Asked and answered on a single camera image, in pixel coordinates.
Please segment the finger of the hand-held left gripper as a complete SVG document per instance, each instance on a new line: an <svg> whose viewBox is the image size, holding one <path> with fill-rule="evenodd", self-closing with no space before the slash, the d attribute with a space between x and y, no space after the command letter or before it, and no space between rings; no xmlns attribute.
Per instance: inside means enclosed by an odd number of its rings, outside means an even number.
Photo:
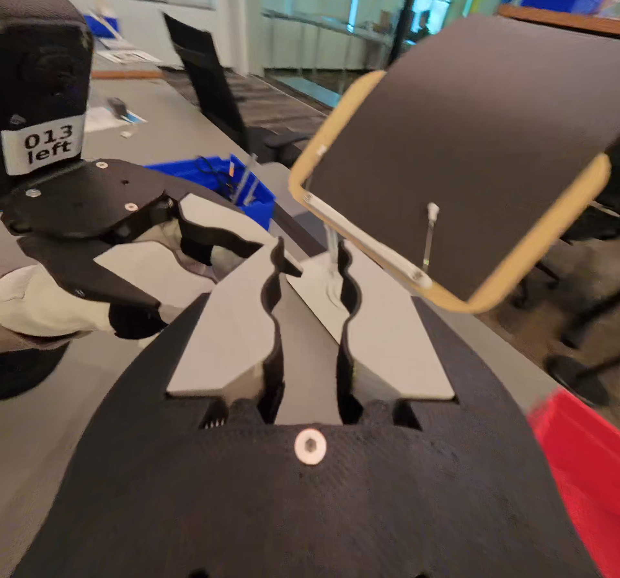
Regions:
<svg viewBox="0 0 620 578"><path fill-rule="evenodd" d="M194 194L178 203L181 252L223 279L276 238L240 211Z"/></svg>
<svg viewBox="0 0 620 578"><path fill-rule="evenodd" d="M215 288L211 279L186 270L170 249L155 241L113 246L94 262L164 306L188 306Z"/></svg>

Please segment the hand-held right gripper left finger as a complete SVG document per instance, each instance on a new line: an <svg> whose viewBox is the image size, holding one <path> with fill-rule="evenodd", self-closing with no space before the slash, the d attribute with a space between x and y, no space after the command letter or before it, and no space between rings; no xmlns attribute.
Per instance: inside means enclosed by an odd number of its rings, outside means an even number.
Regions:
<svg viewBox="0 0 620 578"><path fill-rule="evenodd" d="M207 397L228 409L248 400L266 424L284 394L280 326L284 243L273 238L212 290L167 386L173 397Z"/></svg>

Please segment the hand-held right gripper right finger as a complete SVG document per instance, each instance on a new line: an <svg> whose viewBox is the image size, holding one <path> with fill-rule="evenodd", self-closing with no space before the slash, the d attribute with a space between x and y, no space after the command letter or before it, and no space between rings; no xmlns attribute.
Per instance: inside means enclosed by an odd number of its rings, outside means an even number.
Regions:
<svg viewBox="0 0 620 578"><path fill-rule="evenodd" d="M413 296L349 241L338 244L345 318L337 356L337 405L357 424L374 402L395 424L411 424L413 401L450 402L456 393Z"/></svg>

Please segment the blue plastic bin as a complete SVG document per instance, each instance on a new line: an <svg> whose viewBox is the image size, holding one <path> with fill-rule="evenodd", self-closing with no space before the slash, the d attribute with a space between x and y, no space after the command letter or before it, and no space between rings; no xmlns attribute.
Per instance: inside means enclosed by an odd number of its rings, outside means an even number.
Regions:
<svg viewBox="0 0 620 578"><path fill-rule="evenodd" d="M231 195L241 179L245 163L233 154L227 158L200 155L182 161L151 164L146 168L207 188L231 203ZM239 205L235 206L261 227L269 230L275 195L260 181L257 173L258 164L239 197Z"/></svg>

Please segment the person's left hand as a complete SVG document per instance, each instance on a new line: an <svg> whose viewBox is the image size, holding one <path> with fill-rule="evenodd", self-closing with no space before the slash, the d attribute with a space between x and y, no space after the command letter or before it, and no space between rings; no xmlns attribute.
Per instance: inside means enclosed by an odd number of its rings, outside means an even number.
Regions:
<svg viewBox="0 0 620 578"><path fill-rule="evenodd" d="M31 337L113 333L110 304L84 300L60 288L42 265L1 277L1 326Z"/></svg>

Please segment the clear plastic strip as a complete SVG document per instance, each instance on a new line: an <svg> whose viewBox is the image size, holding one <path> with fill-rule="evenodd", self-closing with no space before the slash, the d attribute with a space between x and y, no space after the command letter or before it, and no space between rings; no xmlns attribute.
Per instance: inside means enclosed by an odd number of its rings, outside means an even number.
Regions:
<svg viewBox="0 0 620 578"><path fill-rule="evenodd" d="M242 194L244 187L246 186L246 183L248 179L250 178L250 175L253 173L253 170L255 169L255 166L257 164L258 164L257 154L253 152L250 156L249 161L245 164L244 172L236 186L234 193L231 195L232 204L236 206L239 205L239 202L240 202L239 197Z"/></svg>

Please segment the small blue bin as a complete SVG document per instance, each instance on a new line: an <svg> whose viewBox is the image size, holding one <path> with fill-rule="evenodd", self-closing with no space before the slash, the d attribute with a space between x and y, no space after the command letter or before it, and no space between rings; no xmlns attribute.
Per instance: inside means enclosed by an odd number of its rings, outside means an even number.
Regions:
<svg viewBox="0 0 620 578"><path fill-rule="evenodd" d="M120 35L119 20L114 16L84 14L86 24L96 38L114 39Z"/></svg>

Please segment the white paper sheet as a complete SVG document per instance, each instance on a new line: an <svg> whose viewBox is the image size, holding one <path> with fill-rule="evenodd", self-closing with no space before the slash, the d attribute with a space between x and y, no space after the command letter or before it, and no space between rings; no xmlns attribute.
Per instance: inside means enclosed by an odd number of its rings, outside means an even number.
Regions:
<svg viewBox="0 0 620 578"><path fill-rule="evenodd" d="M138 49L99 50L97 51L97 54L107 61L117 64L162 64L162 61L157 57Z"/></svg>

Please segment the white leaflet blue stripe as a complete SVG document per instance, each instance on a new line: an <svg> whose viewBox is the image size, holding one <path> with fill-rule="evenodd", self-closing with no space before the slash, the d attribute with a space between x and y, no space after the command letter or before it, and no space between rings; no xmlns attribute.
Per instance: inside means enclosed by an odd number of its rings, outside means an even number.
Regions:
<svg viewBox="0 0 620 578"><path fill-rule="evenodd" d="M87 110L84 132L98 132L117 128L126 128L130 125L145 124L147 121L132 111L127 111L123 117L118 117L107 107L91 107Z"/></svg>

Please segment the black office chair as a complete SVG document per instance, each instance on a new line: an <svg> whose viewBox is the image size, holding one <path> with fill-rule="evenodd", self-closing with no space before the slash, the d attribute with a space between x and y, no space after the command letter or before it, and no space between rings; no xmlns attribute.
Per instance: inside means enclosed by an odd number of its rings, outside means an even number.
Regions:
<svg viewBox="0 0 620 578"><path fill-rule="evenodd" d="M212 34L184 24L163 13L176 54L197 96L204 117L260 164L280 163L291 169L301 154L297 143L309 139L303 132L276 133L243 121L233 92L226 80Z"/></svg>
<svg viewBox="0 0 620 578"><path fill-rule="evenodd" d="M611 175L603 191L562 234L560 240L572 245L589 240L614 241L619 239L619 141L606 151L611 164ZM576 350L588 329L603 317L619 310L619 290L601 298L590 307L576 314L563 330L560 341ZM566 355L548 355L544 371L564 389L585 405L608 407L611 403L608 389L600 376L619 366L619 355L609 357L595 365L584 365Z"/></svg>

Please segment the white zip tie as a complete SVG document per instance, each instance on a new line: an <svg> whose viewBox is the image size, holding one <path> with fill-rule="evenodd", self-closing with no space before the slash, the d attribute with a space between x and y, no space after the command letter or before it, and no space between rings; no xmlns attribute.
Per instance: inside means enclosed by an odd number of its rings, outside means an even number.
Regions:
<svg viewBox="0 0 620 578"><path fill-rule="evenodd" d="M425 273L429 271L431 247L433 242L433 235L435 231L435 225L437 223L439 214L439 206L433 202L427 205L427 234L425 238L425 247L423 253L423 265L422 269Z"/></svg>

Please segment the black oval pad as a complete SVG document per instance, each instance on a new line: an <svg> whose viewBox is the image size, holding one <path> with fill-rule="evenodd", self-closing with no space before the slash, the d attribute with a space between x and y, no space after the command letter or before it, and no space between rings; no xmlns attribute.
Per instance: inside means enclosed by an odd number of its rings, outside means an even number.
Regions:
<svg viewBox="0 0 620 578"><path fill-rule="evenodd" d="M68 345L1 354L1 400L20 396L46 380L62 360Z"/></svg>

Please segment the black board with tan edge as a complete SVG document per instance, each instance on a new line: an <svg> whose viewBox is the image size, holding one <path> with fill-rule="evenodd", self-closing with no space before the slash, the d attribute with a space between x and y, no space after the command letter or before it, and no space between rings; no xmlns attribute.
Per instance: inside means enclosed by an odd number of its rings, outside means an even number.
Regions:
<svg viewBox="0 0 620 578"><path fill-rule="evenodd" d="M517 286L603 191L619 140L619 40L461 18L358 79L290 170L418 267L415 289L478 314Z"/></svg>

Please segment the wooden shelf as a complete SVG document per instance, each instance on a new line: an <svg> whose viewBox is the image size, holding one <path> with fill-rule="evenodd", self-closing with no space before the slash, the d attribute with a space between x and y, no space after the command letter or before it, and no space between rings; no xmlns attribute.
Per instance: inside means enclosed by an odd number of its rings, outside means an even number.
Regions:
<svg viewBox="0 0 620 578"><path fill-rule="evenodd" d="M510 4L501 4L497 9L497 15L531 24L590 33L608 38L619 38L619 20L616 18L554 12Z"/></svg>

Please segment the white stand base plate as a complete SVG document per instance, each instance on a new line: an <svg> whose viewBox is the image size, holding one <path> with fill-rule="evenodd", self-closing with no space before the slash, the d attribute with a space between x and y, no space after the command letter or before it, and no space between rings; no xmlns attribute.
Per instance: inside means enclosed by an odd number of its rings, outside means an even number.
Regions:
<svg viewBox="0 0 620 578"><path fill-rule="evenodd" d="M326 228L328 250L305 260L303 275L288 277L299 297L338 342L371 345L387 337L395 345L415 326L411 292L433 286L427 267L418 267L376 237L354 225L316 194L302 202Z"/></svg>

